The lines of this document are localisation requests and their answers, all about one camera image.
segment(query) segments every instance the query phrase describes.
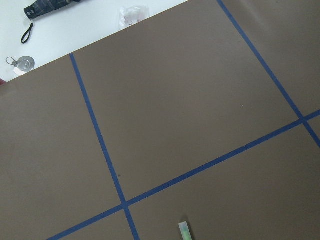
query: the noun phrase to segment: umbrella strap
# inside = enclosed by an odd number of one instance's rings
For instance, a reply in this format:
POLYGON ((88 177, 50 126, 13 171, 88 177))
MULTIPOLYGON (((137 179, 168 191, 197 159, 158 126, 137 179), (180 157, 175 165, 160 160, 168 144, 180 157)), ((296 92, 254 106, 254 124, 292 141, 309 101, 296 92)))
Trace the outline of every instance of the umbrella strap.
POLYGON ((28 40, 30 38, 30 35, 31 35, 31 30, 32 30, 33 27, 34 27, 34 23, 31 22, 29 29, 25 32, 25 34, 23 34, 23 36, 21 38, 21 43, 22 44, 25 44, 26 42, 28 42, 28 40))

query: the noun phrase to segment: white table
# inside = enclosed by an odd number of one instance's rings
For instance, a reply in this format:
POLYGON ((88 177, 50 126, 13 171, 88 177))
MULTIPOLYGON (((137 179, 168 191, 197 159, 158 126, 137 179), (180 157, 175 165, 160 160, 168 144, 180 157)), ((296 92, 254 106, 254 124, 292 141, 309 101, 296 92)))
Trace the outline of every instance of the white table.
POLYGON ((39 68, 71 52, 118 32, 121 7, 148 6, 150 16, 187 0, 81 0, 34 20, 26 44, 21 37, 30 26, 24 8, 36 0, 2 1, 0 14, 0 78, 8 82, 18 76, 7 57, 30 56, 39 68))

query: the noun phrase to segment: blue painter's tape line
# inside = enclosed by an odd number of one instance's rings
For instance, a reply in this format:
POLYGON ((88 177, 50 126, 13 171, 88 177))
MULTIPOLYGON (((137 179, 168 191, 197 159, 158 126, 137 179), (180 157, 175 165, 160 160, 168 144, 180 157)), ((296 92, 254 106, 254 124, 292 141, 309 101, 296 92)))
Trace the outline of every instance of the blue painter's tape line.
POLYGON ((231 151, 231 152, 229 152, 229 153, 227 153, 227 154, 225 154, 225 155, 223 155, 221 157, 218 157, 215 160, 212 160, 212 161, 210 161, 210 162, 208 162, 208 163, 206 163, 206 164, 204 164, 202 166, 197 167, 196 169, 193 169, 193 170, 191 170, 191 171, 189 171, 189 172, 187 172, 187 173, 185 173, 185 174, 183 174, 181 176, 178 176, 178 177, 174 178, 173 180, 170 180, 170 181, 168 181, 168 182, 166 182, 166 183, 164 183, 164 184, 162 184, 162 185, 160 185, 158 187, 155 187, 155 188, 153 188, 153 189, 151 189, 151 190, 149 190, 149 191, 147 191, 147 192, 145 192, 145 193, 143 193, 143 194, 141 194, 141 195, 139 195, 139 196, 127 201, 127 203, 129 204, 129 206, 131 206, 133 204, 136 204, 137 202, 140 202, 140 201, 142 201, 142 200, 144 200, 144 199, 146 199, 146 198, 148 198, 148 197, 150 197, 152 195, 155 195, 155 194, 157 194, 157 193, 159 193, 159 192, 161 192, 161 191, 163 191, 163 190, 165 190, 165 189, 167 189, 167 188, 169 188, 169 187, 171 187, 171 186, 173 186, 173 185, 175 185, 177 183, 182 182, 183 180, 186 180, 186 179, 188 179, 188 178, 190 178, 190 177, 192 177, 192 176, 194 176, 194 175, 196 175, 198 173, 201 173, 201 172, 203 172, 203 171, 205 171, 205 170, 207 170, 207 169, 209 169, 209 168, 211 168, 211 167, 213 167, 213 166, 215 166, 215 165, 217 165, 219 163, 222 163, 222 162, 224 162, 224 161, 226 161, 226 160, 228 160, 228 159, 230 159, 230 158, 232 158, 232 157, 234 157, 234 156, 236 156, 238 154, 241 154, 241 153, 243 153, 243 152, 245 152, 245 151, 247 151, 247 150, 249 150, 249 149, 251 149, 251 148, 253 148, 253 147, 257 146, 257 145, 259 145, 259 144, 262 144, 262 143, 264 143, 264 142, 266 142, 266 141, 268 141, 268 140, 270 140, 270 139, 272 139, 272 138, 274 138, 274 137, 276 137, 276 136, 278 136, 280 134, 283 134, 283 133, 289 131, 290 129, 293 129, 293 128, 301 125, 301 124, 303 124, 302 120, 294 121, 293 123, 291 123, 291 124, 289 124, 287 126, 284 126, 284 127, 280 128, 280 129, 278 129, 278 130, 276 130, 276 131, 274 131, 272 133, 269 133, 268 135, 263 136, 263 137, 255 140, 255 141, 252 141, 252 142, 250 142, 249 144, 247 144, 247 145, 245 145, 243 147, 240 147, 240 148, 238 148, 238 149, 236 149, 234 151, 231 151))
POLYGON ((83 81, 83 79, 81 77, 81 74, 80 74, 80 71, 79 71, 79 68, 78 68, 78 65, 77 65, 77 61, 75 59, 75 56, 72 53, 69 56, 70 56, 70 59, 71 59, 71 62, 72 62, 72 65, 73 65, 73 68, 74 68, 74 71, 75 71, 75 74, 76 74, 76 78, 77 78, 78 83, 80 85, 85 104, 86 104, 87 109, 89 111, 89 114, 90 114, 94 129, 95 129, 95 133, 96 133, 96 135, 98 137, 98 140, 99 140, 99 143, 100 143, 104 158, 105 158, 106 163, 107 163, 107 165, 109 167, 109 170, 110 170, 110 173, 111 173, 111 176, 112 176, 116 191, 118 193, 118 196, 120 198, 123 210, 125 212, 125 216, 126 216, 127 221, 129 223, 132 235, 134 237, 134 240, 139 240, 140 238, 139 238, 139 235, 138 235, 138 231, 136 229, 135 223, 134 223, 133 218, 131 216, 131 213, 129 211, 129 207, 128 207, 124 192, 123 192, 123 190, 121 188, 121 185, 120 185, 116 170, 115 170, 114 165, 113 165, 113 163, 111 161, 111 158, 110 158, 110 155, 109 155, 105 140, 104 140, 104 138, 102 136, 102 133, 100 131, 100 127, 98 125, 98 121, 96 119, 96 115, 95 115, 93 107, 91 105, 91 102, 90 102, 90 99, 89 99, 89 96, 88 96, 84 81, 83 81))
POLYGON ((312 129, 312 127, 310 126, 310 124, 305 121, 303 123, 304 127, 307 129, 307 131, 309 132, 309 134, 311 135, 311 137, 313 138, 313 140, 315 141, 315 143, 318 145, 318 147, 320 148, 320 139, 317 136, 317 134, 315 133, 315 131, 312 129))
POLYGON ((110 210, 105 211, 105 212, 103 212, 103 213, 101 213, 101 214, 99 214, 97 216, 94 216, 94 217, 92 217, 92 218, 90 218, 90 219, 88 219, 88 220, 86 220, 86 221, 84 221, 84 222, 82 222, 82 223, 80 223, 80 224, 78 224, 76 226, 73 226, 73 227, 71 227, 71 228, 69 228, 69 229, 67 229, 67 230, 65 230, 65 231, 53 236, 53 237, 50 237, 50 238, 48 238, 48 240, 59 240, 59 239, 62 239, 62 238, 66 237, 66 236, 68 236, 70 234, 73 234, 74 232, 76 232, 78 230, 81 230, 81 229, 83 229, 83 228, 85 228, 85 227, 87 227, 87 226, 89 226, 91 224, 94 224, 95 222, 97 222, 97 221, 99 221, 101 219, 109 217, 110 215, 115 214, 115 213, 121 211, 122 209, 123 209, 122 205, 118 205, 118 206, 116 206, 114 208, 111 208, 110 210))
POLYGON ((314 130, 311 128, 311 126, 307 123, 307 121, 305 120, 304 116, 302 115, 302 113, 300 112, 300 110, 298 109, 298 107, 296 106, 296 104, 294 103, 294 101, 291 99, 291 97, 289 96, 289 94, 287 93, 287 91, 285 90, 285 88, 282 86, 282 84, 280 83, 280 81, 278 80, 278 78, 276 77, 276 75, 272 72, 272 70, 270 69, 270 67, 268 66, 268 64, 266 63, 266 61, 264 60, 264 58, 261 56, 261 54, 258 52, 258 50, 256 49, 256 47, 254 46, 254 44, 251 42, 251 40, 249 39, 249 37, 246 35, 245 31, 243 31, 243 29, 240 27, 240 25, 238 24, 238 22, 236 21, 236 19, 232 16, 232 14, 230 13, 230 11, 227 9, 227 7, 225 6, 225 4, 223 3, 222 0, 216 0, 218 2, 218 4, 220 5, 220 7, 222 8, 222 10, 224 11, 224 13, 226 14, 226 16, 230 19, 230 21, 232 22, 233 26, 237 29, 237 31, 239 32, 239 34, 241 35, 241 37, 244 39, 244 41, 246 42, 246 44, 249 46, 249 48, 251 49, 251 51, 254 53, 254 55, 256 56, 256 58, 258 59, 258 61, 261 63, 261 65, 263 66, 263 68, 265 69, 265 71, 268 73, 268 75, 270 76, 270 78, 272 79, 272 81, 275 83, 275 85, 278 87, 278 89, 280 90, 280 92, 282 93, 283 97, 285 98, 285 100, 288 102, 288 104, 290 105, 290 107, 293 109, 293 111, 295 112, 295 114, 298 116, 299 119, 303 120, 304 123, 303 125, 305 126, 305 128, 307 129, 307 131, 309 132, 309 134, 311 135, 311 137, 313 138, 313 140, 316 142, 316 144, 320 147, 320 140, 318 138, 318 136, 315 134, 314 130))
POLYGON ((319 117, 319 116, 320 116, 320 110, 315 111, 315 112, 305 116, 304 119, 309 121, 309 120, 314 119, 314 118, 319 117))

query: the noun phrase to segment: plastic bag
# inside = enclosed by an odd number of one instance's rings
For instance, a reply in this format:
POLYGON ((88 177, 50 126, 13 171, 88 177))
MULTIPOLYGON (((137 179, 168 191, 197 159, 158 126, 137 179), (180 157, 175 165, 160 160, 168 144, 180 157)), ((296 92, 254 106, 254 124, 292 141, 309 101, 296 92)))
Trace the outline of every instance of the plastic bag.
POLYGON ((118 29, 122 30, 149 18, 150 11, 147 6, 122 7, 119 15, 118 29))

